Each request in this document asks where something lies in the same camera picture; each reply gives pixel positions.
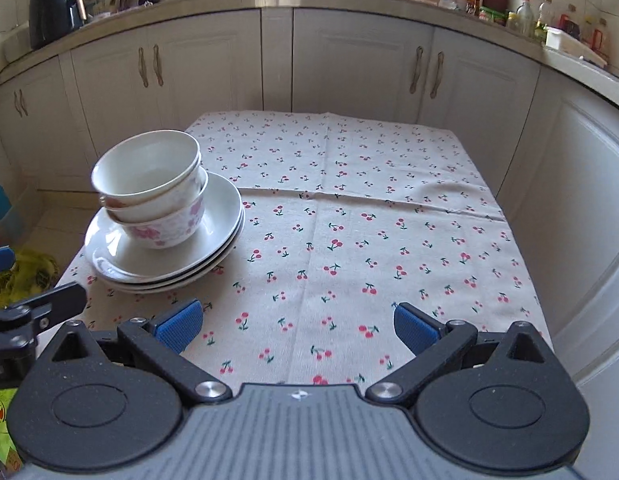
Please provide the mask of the white kitchen cabinets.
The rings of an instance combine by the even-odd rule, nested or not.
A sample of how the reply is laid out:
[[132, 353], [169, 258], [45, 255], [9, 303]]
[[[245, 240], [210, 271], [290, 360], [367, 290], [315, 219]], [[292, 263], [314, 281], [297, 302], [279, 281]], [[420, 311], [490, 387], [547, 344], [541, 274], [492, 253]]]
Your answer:
[[[534, 285], [541, 330], [589, 404], [579, 468], [619, 478], [619, 78], [506, 30], [380, 14], [263, 9], [138, 27], [0, 86], [0, 183], [73, 192], [144, 131], [201, 116], [334, 114], [451, 131], [492, 193]], [[62, 277], [84, 223], [40, 233]]]

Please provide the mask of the stained fruit plate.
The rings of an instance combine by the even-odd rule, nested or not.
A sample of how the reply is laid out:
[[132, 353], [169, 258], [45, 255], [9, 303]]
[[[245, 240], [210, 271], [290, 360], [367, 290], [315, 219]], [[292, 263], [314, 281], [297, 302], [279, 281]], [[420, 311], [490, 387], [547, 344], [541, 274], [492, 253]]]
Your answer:
[[182, 244], [148, 249], [136, 245], [120, 226], [100, 211], [87, 229], [84, 256], [98, 278], [124, 288], [174, 283], [203, 269], [220, 256], [244, 226], [205, 214], [200, 228]]

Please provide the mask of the cherry print tablecloth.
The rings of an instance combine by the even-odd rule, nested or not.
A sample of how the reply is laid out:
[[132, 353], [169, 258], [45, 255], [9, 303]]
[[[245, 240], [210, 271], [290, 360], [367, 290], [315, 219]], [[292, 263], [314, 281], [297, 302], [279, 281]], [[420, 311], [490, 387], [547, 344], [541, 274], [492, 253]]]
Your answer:
[[186, 356], [245, 382], [367, 387], [410, 359], [394, 333], [409, 302], [439, 322], [547, 327], [507, 220], [451, 131], [334, 114], [206, 114], [189, 129], [204, 167], [239, 188], [232, 251], [192, 284], [117, 290], [93, 267], [123, 238], [104, 218], [63, 274], [87, 292], [83, 322], [111, 330], [190, 298], [204, 322]]

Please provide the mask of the green tissue package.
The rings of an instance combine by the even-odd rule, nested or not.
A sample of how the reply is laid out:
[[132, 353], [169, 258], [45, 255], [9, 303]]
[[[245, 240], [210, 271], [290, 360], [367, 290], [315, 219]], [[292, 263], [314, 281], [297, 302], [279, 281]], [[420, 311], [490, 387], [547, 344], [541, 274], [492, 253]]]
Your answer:
[[7, 428], [8, 408], [17, 391], [17, 388], [0, 390], [0, 479], [8, 479], [23, 465]]

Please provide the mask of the black air fryer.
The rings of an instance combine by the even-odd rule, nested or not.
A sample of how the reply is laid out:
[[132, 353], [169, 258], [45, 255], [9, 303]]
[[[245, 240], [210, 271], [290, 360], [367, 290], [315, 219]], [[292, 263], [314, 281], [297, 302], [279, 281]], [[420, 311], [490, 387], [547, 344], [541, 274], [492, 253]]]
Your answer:
[[84, 0], [30, 0], [29, 32], [33, 50], [75, 32], [86, 23]]

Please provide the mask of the clear oil bottle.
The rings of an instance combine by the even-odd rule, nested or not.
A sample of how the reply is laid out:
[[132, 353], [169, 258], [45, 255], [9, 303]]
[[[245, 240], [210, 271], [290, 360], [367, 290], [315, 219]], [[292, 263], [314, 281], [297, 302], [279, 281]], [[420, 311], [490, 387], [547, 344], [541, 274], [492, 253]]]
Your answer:
[[522, 0], [517, 9], [517, 14], [519, 33], [526, 38], [532, 38], [535, 28], [535, 16], [532, 10], [531, 1]]

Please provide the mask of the pink floral bowl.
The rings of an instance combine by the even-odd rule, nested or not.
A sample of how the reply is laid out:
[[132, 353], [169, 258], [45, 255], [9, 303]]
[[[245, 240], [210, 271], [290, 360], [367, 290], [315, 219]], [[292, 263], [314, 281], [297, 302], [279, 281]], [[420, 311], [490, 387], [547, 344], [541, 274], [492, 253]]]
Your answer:
[[156, 220], [125, 223], [114, 218], [108, 209], [104, 209], [106, 209], [110, 219], [119, 226], [122, 226], [125, 234], [137, 245], [150, 249], [173, 247], [183, 243], [198, 230], [204, 209], [206, 209], [206, 206], [204, 206], [204, 192], [206, 192], [209, 183], [207, 172], [206, 177], [208, 177], [206, 184], [190, 204]]

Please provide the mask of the white bowl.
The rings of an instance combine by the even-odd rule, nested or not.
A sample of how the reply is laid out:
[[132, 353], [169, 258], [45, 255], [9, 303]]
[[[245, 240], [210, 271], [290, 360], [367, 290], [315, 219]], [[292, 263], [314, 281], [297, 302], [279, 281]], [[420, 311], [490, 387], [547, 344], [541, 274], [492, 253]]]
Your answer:
[[113, 217], [125, 223], [138, 223], [156, 220], [180, 210], [190, 204], [206, 184], [206, 170], [197, 160], [195, 167], [186, 177], [182, 177], [168, 190], [157, 196], [144, 198], [141, 202], [124, 205], [120, 200], [105, 195], [99, 196], [100, 205], [113, 214]]
[[92, 185], [116, 207], [152, 200], [183, 181], [200, 164], [199, 142], [178, 130], [154, 130], [126, 139], [101, 156]]

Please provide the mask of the white tray on counter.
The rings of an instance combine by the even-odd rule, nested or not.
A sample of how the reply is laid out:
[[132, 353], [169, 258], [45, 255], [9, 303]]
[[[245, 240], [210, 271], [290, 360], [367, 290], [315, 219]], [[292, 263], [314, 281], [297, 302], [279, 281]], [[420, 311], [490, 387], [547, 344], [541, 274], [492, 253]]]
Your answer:
[[549, 49], [571, 55], [573, 58], [579, 58], [600, 68], [607, 67], [607, 61], [604, 58], [559, 28], [546, 28], [545, 45]]

